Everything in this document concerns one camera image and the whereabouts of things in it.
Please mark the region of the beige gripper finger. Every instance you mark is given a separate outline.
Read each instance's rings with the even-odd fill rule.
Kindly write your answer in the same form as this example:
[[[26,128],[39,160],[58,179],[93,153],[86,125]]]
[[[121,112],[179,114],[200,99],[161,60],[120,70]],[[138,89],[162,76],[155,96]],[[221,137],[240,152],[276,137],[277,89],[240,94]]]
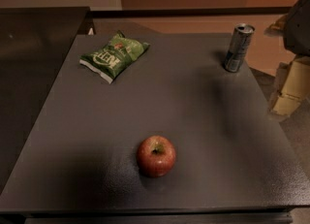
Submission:
[[[269,110],[290,116],[310,94],[310,57],[297,55],[289,64],[280,63],[276,71]]]
[[[271,23],[264,31],[265,35],[270,37],[282,36],[287,22],[287,17],[287,15],[282,15],[275,22]]]

